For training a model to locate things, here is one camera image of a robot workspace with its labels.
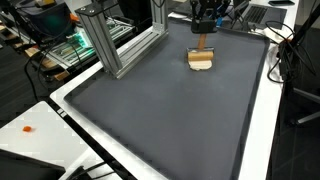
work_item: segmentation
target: cable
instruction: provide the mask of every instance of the cable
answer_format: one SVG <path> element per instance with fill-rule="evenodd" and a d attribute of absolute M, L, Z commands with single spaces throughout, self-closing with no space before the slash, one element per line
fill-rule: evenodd
<path fill-rule="evenodd" d="M 299 46 L 292 47 L 290 41 L 288 40 L 288 38 L 290 36 L 285 38 L 283 35 L 281 35 L 280 33 L 276 32 L 275 30 L 273 30 L 270 27 L 269 23 L 278 23 L 278 24 L 281 24 L 281 25 L 287 27 L 292 32 L 292 34 L 290 36 L 294 35 L 294 32 L 293 32 L 292 28 L 290 28 L 288 25 L 286 25 L 284 23 L 281 23 L 281 22 L 278 22 L 278 21 L 267 21 L 266 22 L 267 28 L 269 28 L 272 32 L 274 32 L 275 34 L 277 34 L 278 36 L 283 38 L 282 45 L 279 46 L 279 58 L 281 60 L 283 60 L 284 63 L 286 63 L 286 66 L 287 66 L 286 67 L 287 68 L 286 75 L 289 75 L 289 77 L 290 77 L 289 79 L 286 79 L 285 81 L 286 82 L 292 81 L 293 79 L 296 79 L 298 76 L 300 76 L 301 71 L 302 71 L 301 70 L 302 69 L 302 67 L 301 67 L 302 64 L 308 69 L 309 72 L 311 72 L 313 75 L 316 75 L 316 71 L 315 71 L 313 63 L 311 61 L 310 55 L 306 51 L 306 49 L 301 46 L 302 50 L 307 55 L 307 58 L 308 58 L 309 63 L 311 64 L 311 67 L 309 65 L 307 65 L 307 62 L 304 60 L 304 58 L 302 58 L 301 54 L 299 53 L 299 51 L 298 51 Z M 298 65 L 297 69 L 292 69 L 292 60 L 291 59 L 293 58 L 293 55 L 298 58 L 298 64 L 296 64 L 296 65 Z"/>
<path fill-rule="evenodd" d="M 73 46 L 70 42 L 67 41 L 67 43 L 72 47 L 73 51 L 76 53 L 76 55 L 77 55 L 77 57 L 78 57 L 79 64 L 80 64 L 80 66 L 81 66 L 81 70 L 82 70 L 82 72 L 83 72 L 84 69 L 83 69 L 83 66 L 82 66 L 82 61 L 81 61 L 81 58 L 80 58 L 80 56 L 79 56 L 76 48 L 74 48 L 74 46 Z"/>
<path fill-rule="evenodd" d="M 278 23 L 278 24 L 281 24 L 281 25 L 287 27 L 287 28 L 291 31 L 291 35 L 290 35 L 290 36 L 292 36 L 292 35 L 295 34 L 294 31 L 293 31 L 293 29 L 292 29 L 291 27 L 289 27 L 288 25 L 286 25 L 286 24 L 284 24 L 284 23 L 282 23 L 282 22 L 279 22 L 279 21 L 267 21 L 267 22 L 265 23 L 266 26 L 267 26 L 267 28 L 270 29 L 270 31 L 272 31 L 272 32 L 274 32 L 275 34 L 277 34 L 278 36 L 280 36 L 280 37 L 281 37 L 283 40 L 285 40 L 285 41 L 287 41 L 290 36 L 287 37 L 287 38 L 285 38 L 285 37 L 282 36 L 280 33 L 278 33 L 277 31 L 273 30 L 273 29 L 271 28 L 271 26 L 269 25 L 269 23 Z"/>
<path fill-rule="evenodd" d="M 25 72 L 25 74 L 27 75 L 27 78 L 28 78 L 28 80 L 29 80 L 29 82 L 30 82 L 30 85 L 31 85 L 31 88 L 32 88 L 32 93 L 33 93 L 34 99 L 35 99 L 37 102 L 39 102 L 39 99 L 38 99 L 37 92 L 36 92 L 36 89 L 35 89 L 35 87 L 34 87 L 33 81 L 32 81 L 32 79 L 31 79 L 31 77 L 30 77 L 30 75 L 29 75 L 29 72 L 28 72 L 28 65 L 29 65 L 29 63 L 30 63 L 30 61 L 31 61 L 31 58 L 33 58 L 33 56 L 37 55 L 38 53 L 35 53 L 34 55 L 32 55 L 32 56 L 28 59 L 27 63 L 24 65 L 24 72 Z"/>
<path fill-rule="evenodd" d="M 23 40 L 21 39 L 21 32 L 20 32 L 20 29 L 19 29 L 19 27 L 18 27 L 17 20 L 16 20 L 16 18 L 14 18 L 14 17 L 13 17 L 13 20 L 14 20 L 14 24 L 15 24 L 16 27 L 17 27 L 17 31 L 18 31 L 18 35 L 19 35 L 19 40 L 20 40 L 20 42 L 23 43 Z"/>
<path fill-rule="evenodd" d="M 115 172 L 110 172 L 110 173 L 107 173 L 107 174 L 104 174 L 104 175 L 101 175 L 101 176 L 98 176 L 98 177 L 95 177 L 95 178 L 92 178 L 92 179 L 100 179 L 100 178 L 102 178 L 102 177 L 109 176 L 109 175 L 111 175 L 111 174 L 113 174 L 113 173 L 115 173 Z"/>
<path fill-rule="evenodd" d="M 284 83 L 284 82 L 273 80 L 273 79 L 270 77 L 271 73 L 272 73 L 273 70 L 277 67 L 277 65 L 280 63 L 280 61 L 281 61 L 281 59 L 279 58 L 279 59 L 277 60 L 276 64 L 274 64 L 274 66 L 272 66 L 272 68 L 268 71 L 267 78 L 268 78 L 270 81 L 274 82 L 274 83 L 282 84 L 282 83 Z"/>
<path fill-rule="evenodd" d="M 80 176 L 82 176 L 83 174 L 86 174 L 86 173 L 88 173 L 88 172 L 90 172 L 90 171 L 92 171 L 92 170 L 94 170 L 94 169 L 96 169 L 96 168 L 98 168 L 98 167 L 100 167 L 100 166 L 103 166 L 103 165 L 105 165 L 105 164 L 107 164 L 107 163 L 106 163 L 106 162 L 101 162 L 101 163 L 99 163 L 99 164 L 96 164 L 96 165 L 94 165 L 94 166 L 92 166 L 92 167 L 90 167 L 90 168 L 88 168 L 88 169 L 80 172 L 80 173 L 77 174 L 76 176 L 72 177 L 70 180 L 76 180 L 76 179 L 78 179 Z"/>
<path fill-rule="evenodd" d="M 311 10 L 310 10 L 310 13 L 309 13 L 309 17 L 311 16 L 311 14 L 312 14 L 315 6 L 316 6 L 317 1 L 318 0 L 314 0 L 313 5 L 312 5 Z M 307 33 L 302 37 L 301 41 L 298 44 L 302 44 L 304 39 L 306 38 L 306 36 L 307 36 Z"/>
<path fill-rule="evenodd" d="M 108 9 L 108 11 L 109 11 L 109 13 L 110 13 L 110 16 L 109 16 L 109 14 L 106 12 L 106 14 L 107 14 L 107 17 L 109 17 L 112 21 L 113 21 L 113 23 L 115 24 L 115 25 L 119 25 L 119 26 L 127 26 L 127 27 L 134 27 L 134 26 L 131 26 L 131 25 L 127 25 L 127 24 L 118 24 L 115 20 L 114 20 L 114 18 L 112 17 L 112 14 L 111 14 L 111 8 L 110 9 Z"/>
<path fill-rule="evenodd" d="M 32 41 L 32 38 L 30 37 L 30 39 L 29 39 L 29 43 L 28 43 L 28 44 L 31 44 L 31 41 Z"/>
<path fill-rule="evenodd" d="M 162 0 L 162 2 L 160 3 L 160 5 L 158 5 L 154 0 L 152 0 L 152 2 L 153 2 L 154 5 L 156 5 L 158 8 L 162 8 L 162 6 L 163 6 L 164 3 L 166 2 L 166 0 Z"/>
<path fill-rule="evenodd" d="M 47 54 L 54 48 L 54 46 L 55 46 L 57 43 L 58 43 L 58 41 L 52 44 L 52 46 L 48 49 L 48 51 L 42 56 L 41 60 L 39 61 L 39 66 L 37 67 L 37 77 L 38 77 L 38 80 L 39 80 L 41 86 L 42 86 L 44 89 L 46 89 L 46 90 L 48 90 L 48 89 L 47 89 L 47 87 L 43 84 L 43 82 L 41 81 L 41 78 L 40 78 L 40 68 L 41 68 L 42 62 L 43 62 L 44 59 L 47 57 Z"/>

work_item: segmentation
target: orange object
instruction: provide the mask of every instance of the orange object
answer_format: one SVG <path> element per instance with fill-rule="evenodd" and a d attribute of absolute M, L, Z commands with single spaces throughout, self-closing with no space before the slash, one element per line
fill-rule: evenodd
<path fill-rule="evenodd" d="M 32 128 L 30 126 L 25 126 L 22 129 L 24 132 L 30 132 L 32 130 Z"/>
<path fill-rule="evenodd" d="M 77 16 L 73 15 L 72 13 L 70 13 L 70 19 L 72 21 L 79 21 L 79 18 Z"/>

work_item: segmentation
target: black cable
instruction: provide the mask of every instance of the black cable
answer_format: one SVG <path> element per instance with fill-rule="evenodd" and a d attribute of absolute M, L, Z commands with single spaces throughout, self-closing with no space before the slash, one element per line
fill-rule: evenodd
<path fill-rule="evenodd" d="M 30 37 L 30 39 L 29 39 L 29 43 L 28 43 L 28 44 L 31 44 L 31 41 L 32 41 L 32 38 Z"/>
<path fill-rule="evenodd" d="M 281 61 L 281 59 L 279 58 L 279 59 L 277 60 L 277 62 L 274 64 L 274 66 L 272 66 L 272 68 L 268 71 L 267 78 L 268 78 L 270 81 L 274 82 L 274 83 L 282 84 L 283 82 L 273 80 L 273 79 L 270 77 L 271 73 L 272 73 L 273 70 L 277 67 L 277 65 L 280 63 L 280 61 Z"/>
<path fill-rule="evenodd" d="M 110 173 L 107 173 L 107 174 L 104 174 L 104 175 L 101 175 L 101 176 L 98 176 L 98 177 L 94 177 L 94 178 L 92 178 L 92 179 L 100 179 L 100 178 L 109 176 L 109 175 L 111 175 L 111 174 L 113 174 L 113 173 L 115 173 L 115 172 L 110 172 Z"/>
<path fill-rule="evenodd" d="M 98 167 L 100 167 L 100 166 L 103 166 L 103 165 L 105 165 L 105 164 L 107 164 L 107 163 L 106 163 L 106 162 L 101 162 L 101 163 L 99 163 L 99 164 L 96 164 L 96 165 L 94 165 L 94 166 L 91 166 L 91 167 L 89 167 L 88 169 L 83 170 L 83 171 L 80 172 L 79 174 L 73 176 L 70 180 L 76 180 L 76 179 L 78 179 L 80 176 L 82 176 L 83 174 L 86 174 L 86 173 L 88 173 L 88 172 L 90 172 L 90 171 L 92 171 L 92 170 L 94 170 L 94 169 L 96 169 L 96 168 L 98 168 Z"/>
<path fill-rule="evenodd" d="M 81 66 L 81 70 L 82 70 L 82 72 L 83 72 L 84 69 L 83 69 L 82 61 L 81 61 L 81 58 L 80 58 L 80 56 L 79 56 L 76 48 L 75 48 L 70 42 L 67 41 L 67 43 L 72 47 L 73 51 L 76 53 L 76 55 L 77 55 L 77 57 L 78 57 L 79 64 L 80 64 L 80 66 Z"/>
<path fill-rule="evenodd" d="M 164 3 L 166 2 L 166 0 L 162 0 L 162 2 L 160 3 L 160 5 L 158 5 L 154 0 L 152 0 L 152 2 L 153 2 L 154 5 L 156 5 L 158 8 L 162 8 L 162 6 L 163 6 Z"/>
<path fill-rule="evenodd" d="M 54 48 L 54 46 L 55 46 L 57 43 L 58 43 L 58 41 L 52 44 L 52 46 L 48 49 L 48 51 L 42 56 L 41 60 L 39 61 L 39 66 L 37 67 L 37 77 L 38 77 L 38 80 L 39 80 L 41 86 L 42 86 L 44 89 L 46 89 L 46 90 L 48 90 L 48 88 L 43 84 L 43 82 L 41 81 L 41 78 L 40 78 L 40 68 L 41 68 L 42 62 L 43 62 L 44 59 L 47 57 L 48 53 Z"/>
<path fill-rule="evenodd" d="M 275 34 L 277 34 L 278 36 L 280 36 L 284 41 L 288 41 L 288 38 L 289 38 L 290 36 L 288 36 L 287 38 L 285 38 L 285 37 L 282 36 L 280 33 L 278 33 L 277 31 L 273 30 L 273 29 L 271 28 L 271 26 L 269 25 L 269 23 L 278 23 L 278 24 L 281 24 L 282 26 L 287 27 L 287 28 L 291 31 L 290 36 L 292 36 L 292 35 L 295 34 L 294 31 L 293 31 L 293 29 L 292 29 L 291 27 L 289 27 L 288 25 L 286 25 L 286 24 L 284 24 L 284 23 L 282 23 L 282 22 L 279 22 L 279 21 L 267 21 L 267 22 L 265 23 L 266 26 L 267 26 L 267 28 L 268 28 L 270 31 L 272 31 L 272 32 L 274 32 Z"/>
<path fill-rule="evenodd" d="M 29 80 L 29 82 L 30 82 L 30 85 L 31 85 L 31 88 L 32 88 L 32 93 L 33 93 L 34 99 L 35 99 L 37 102 L 39 102 L 39 99 L 38 99 L 37 92 L 36 92 L 36 89 L 35 89 L 35 87 L 34 87 L 33 81 L 32 81 L 32 79 L 31 79 L 31 77 L 30 77 L 30 75 L 29 75 L 29 72 L 28 72 L 28 65 L 29 65 L 31 59 L 33 58 L 33 56 L 37 55 L 38 53 L 35 53 L 34 55 L 32 55 L 32 56 L 28 59 L 28 61 L 26 62 L 26 64 L 24 65 L 24 72 L 25 72 L 25 74 L 27 75 L 27 78 L 28 78 L 28 80 Z"/>
<path fill-rule="evenodd" d="M 310 13 L 309 13 L 309 17 L 311 16 L 311 14 L 312 14 L 315 6 L 316 6 L 317 1 L 318 1 L 318 0 L 314 0 L 313 5 L 312 5 L 311 10 L 310 10 Z M 308 18 L 307 26 L 309 26 L 309 24 L 310 24 L 310 18 Z M 307 32 L 306 32 L 306 34 L 302 37 L 301 41 L 298 43 L 299 45 L 303 43 L 303 41 L 304 41 L 304 39 L 306 38 L 306 36 L 307 36 Z"/>
<path fill-rule="evenodd" d="M 118 24 L 118 23 L 114 20 L 114 18 L 112 17 L 111 9 L 109 9 L 109 13 L 110 13 L 110 15 L 106 12 L 107 17 L 109 17 L 109 18 L 113 21 L 113 23 L 114 23 L 115 25 L 127 26 L 127 27 L 134 27 L 134 26 L 127 25 L 127 24 L 122 24 L 122 23 L 121 23 L 121 24 Z"/>
<path fill-rule="evenodd" d="M 137 24 L 136 26 L 140 26 L 141 24 L 147 22 L 149 19 L 152 19 L 152 17 L 148 17 L 145 20 L 141 21 L 139 24 Z"/>
<path fill-rule="evenodd" d="M 16 28 L 17 28 L 17 31 L 18 31 L 19 41 L 23 43 L 23 40 L 21 39 L 21 32 L 20 32 L 20 29 L 19 29 L 19 27 L 18 27 L 17 20 L 16 20 L 16 18 L 14 18 L 14 17 L 13 17 L 13 20 L 14 20 L 14 24 L 16 25 Z"/>
<path fill-rule="evenodd" d="M 294 71 L 293 69 L 291 69 L 292 67 L 291 67 L 291 59 L 292 58 L 290 58 L 289 57 L 289 54 L 288 54 L 288 52 L 287 52 L 287 48 L 290 48 L 290 50 L 291 50 L 291 52 L 290 52 L 290 54 L 291 55 L 295 55 L 298 59 L 299 59 L 299 66 L 300 67 L 298 67 L 298 69 L 300 69 L 300 71 L 298 70 L 298 75 L 300 75 L 300 73 L 301 73 L 301 63 L 313 74 L 313 75 L 316 75 L 316 71 L 315 71 L 315 68 L 314 68 L 314 66 L 313 66 L 313 64 L 312 64 L 312 62 L 311 62 L 311 58 L 310 58 L 310 56 L 308 56 L 309 55 L 309 53 L 303 48 L 303 50 L 305 51 L 305 53 L 307 54 L 307 56 L 308 56 L 308 61 L 310 62 L 310 64 L 311 64 L 311 67 L 309 67 L 308 65 L 307 65 L 307 63 L 306 63 L 306 61 L 302 58 L 302 56 L 301 56 L 301 54 L 298 52 L 298 50 L 296 49 L 296 48 L 298 48 L 299 46 L 297 46 L 297 47 L 292 47 L 292 45 L 291 45 L 291 43 L 290 43 L 290 41 L 288 40 L 288 38 L 291 36 L 289 36 L 289 37 L 287 37 L 287 38 L 285 38 L 284 36 L 282 36 L 280 33 L 278 33 L 278 32 L 276 32 L 275 30 L 273 30 L 271 27 L 270 27 L 270 25 L 269 25 L 269 23 L 278 23 L 278 24 L 281 24 L 281 25 L 283 25 L 283 26 L 285 26 L 285 27 L 287 27 L 291 32 L 292 32 L 292 34 L 291 35 L 294 35 L 294 32 L 293 32 L 293 30 L 292 30 L 292 28 L 290 28 L 288 25 L 286 25 L 286 24 L 284 24 L 284 23 L 281 23 L 281 22 L 278 22 L 278 21 L 267 21 L 266 22 L 266 26 L 267 26 L 267 28 L 269 28 L 272 32 L 274 32 L 275 34 L 277 34 L 278 36 L 280 36 L 281 38 L 283 38 L 283 46 L 284 47 L 281 47 L 281 48 L 284 48 L 284 51 L 282 52 L 282 53 L 279 53 L 279 55 L 280 55 L 280 59 L 282 59 L 283 61 L 284 61 L 284 63 L 286 63 L 286 66 L 287 66 L 287 72 L 286 73 L 289 73 L 289 72 L 292 72 L 292 71 Z M 295 78 L 297 78 L 297 77 L 294 77 L 294 76 L 292 76 L 291 77 L 291 79 L 289 79 L 289 80 L 286 80 L 287 82 L 288 81 L 291 81 L 291 80 L 293 80 L 293 79 L 295 79 Z"/>

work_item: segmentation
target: white table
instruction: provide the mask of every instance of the white table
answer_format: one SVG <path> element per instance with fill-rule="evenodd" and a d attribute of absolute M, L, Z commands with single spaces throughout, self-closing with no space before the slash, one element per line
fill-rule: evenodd
<path fill-rule="evenodd" d="M 23 132 L 31 126 L 31 132 Z M 48 162 L 66 169 L 66 179 L 76 168 L 84 169 L 103 160 L 45 102 L 40 102 L 0 129 L 0 149 Z M 89 172 L 97 177 L 113 170 L 103 165 Z M 104 179 L 120 180 L 117 174 Z"/>
<path fill-rule="evenodd" d="M 268 6 L 267 0 L 252 0 L 251 3 Z M 282 7 L 288 9 L 284 23 L 294 27 L 299 0 L 295 0 L 295 5 Z M 126 45 L 118 49 L 118 53 L 123 52 L 133 39 Z M 277 48 L 271 45 L 267 55 L 263 72 L 260 79 L 260 85 L 253 110 L 250 129 L 247 137 L 247 143 L 243 156 L 239 180 L 263 180 L 266 178 L 269 157 L 272 147 L 273 135 L 277 120 L 277 114 L 280 104 L 282 86 L 270 82 L 267 79 L 267 72 L 275 63 L 275 54 Z M 64 101 L 64 97 L 76 86 L 84 82 L 94 73 L 102 68 L 100 62 L 96 63 L 90 69 L 77 76 L 75 79 L 55 91 L 50 95 L 68 115 L 70 115 L 80 126 L 91 134 L 114 158 L 116 158 L 128 171 L 136 178 L 140 179 L 166 179 L 156 170 L 144 163 L 141 159 L 127 150 L 110 135 L 94 125 L 86 117 L 82 116 L 72 106 Z"/>

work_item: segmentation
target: aluminum frame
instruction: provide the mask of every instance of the aluminum frame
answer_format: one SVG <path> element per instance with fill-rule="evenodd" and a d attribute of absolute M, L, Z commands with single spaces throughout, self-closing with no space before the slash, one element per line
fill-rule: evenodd
<path fill-rule="evenodd" d="M 150 0 L 150 2 L 152 30 L 144 31 L 141 38 L 121 54 L 117 53 L 110 32 L 105 25 L 102 6 L 94 3 L 76 10 L 104 70 L 117 79 L 121 79 L 168 34 L 167 1 Z"/>

